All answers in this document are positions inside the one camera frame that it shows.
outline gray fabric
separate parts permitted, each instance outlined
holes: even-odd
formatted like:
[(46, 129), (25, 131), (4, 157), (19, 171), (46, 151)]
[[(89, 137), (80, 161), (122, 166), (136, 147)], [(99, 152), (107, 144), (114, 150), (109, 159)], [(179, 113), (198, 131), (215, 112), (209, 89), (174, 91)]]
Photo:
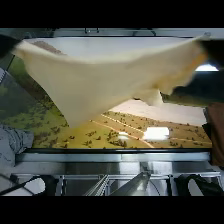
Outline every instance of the gray fabric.
[(0, 163), (15, 166), (15, 154), (31, 148), (34, 135), (30, 131), (23, 131), (0, 124)]

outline cloth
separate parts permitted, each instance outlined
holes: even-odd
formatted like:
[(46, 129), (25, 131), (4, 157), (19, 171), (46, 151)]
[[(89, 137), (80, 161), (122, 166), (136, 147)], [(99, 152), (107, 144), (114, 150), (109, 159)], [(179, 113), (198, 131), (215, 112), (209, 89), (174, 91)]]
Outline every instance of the cloth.
[(0, 162), (15, 166), (15, 154), (20, 154), (26, 148), (31, 148), (33, 139), (32, 132), (0, 124)]
[(171, 94), (176, 86), (188, 84), (207, 59), (198, 38), (95, 58), (56, 55), (22, 41), (13, 54), (23, 59), (29, 75), (48, 93), (70, 127), (133, 97), (148, 105), (161, 104), (160, 92)]
[(224, 166), (224, 103), (212, 103), (207, 114), (211, 125), (211, 163)]

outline wire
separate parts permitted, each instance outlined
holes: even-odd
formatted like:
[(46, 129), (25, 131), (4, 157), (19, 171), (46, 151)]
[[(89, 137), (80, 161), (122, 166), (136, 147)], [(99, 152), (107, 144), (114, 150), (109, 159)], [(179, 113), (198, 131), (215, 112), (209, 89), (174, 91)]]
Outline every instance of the wire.
[[(12, 184), (15, 184), (12, 180), (10, 180), (8, 177), (6, 177), (6, 176), (3, 175), (3, 174), (0, 174), (0, 177), (1, 177), (2, 179), (5, 179), (5, 180), (11, 182)], [(26, 187), (22, 186), (21, 188), (23, 188), (23, 189), (24, 189), (25, 191), (27, 191), (29, 194), (34, 195), (34, 193), (33, 193), (32, 191), (30, 191), (29, 189), (27, 189)]]
[(158, 188), (156, 187), (156, 185), (151, 180), (149, 180), (149, 182), (154, 186), (154, 188), (156, 189), (158, 195), (161, 196), (159, 191), (158, 191)]

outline beige cloth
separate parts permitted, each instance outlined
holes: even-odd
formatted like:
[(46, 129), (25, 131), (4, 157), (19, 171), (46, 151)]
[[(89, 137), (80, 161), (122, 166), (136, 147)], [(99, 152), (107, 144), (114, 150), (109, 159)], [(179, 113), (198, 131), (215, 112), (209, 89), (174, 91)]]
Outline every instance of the beige cloth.
[(96, 58), (56, 55), (22, 41), (13, 53), (23, 59), (70, 127), (132, 97), (149, 105), (162, 103), (160, 91), (171, 94), (176, 86), (186, 85), (207, 59), (198, 39)]

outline white fabric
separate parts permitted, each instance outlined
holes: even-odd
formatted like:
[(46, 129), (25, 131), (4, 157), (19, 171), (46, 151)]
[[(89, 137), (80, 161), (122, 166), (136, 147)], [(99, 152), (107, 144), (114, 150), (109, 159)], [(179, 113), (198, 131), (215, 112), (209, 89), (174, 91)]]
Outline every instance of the white fabric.
[(75, 127), (132, 97), (162, 103), (160, 91), (170, 94), (186, 85), (207, 59), (197, 40), (86, 59), (23, 41), (13, 53)]

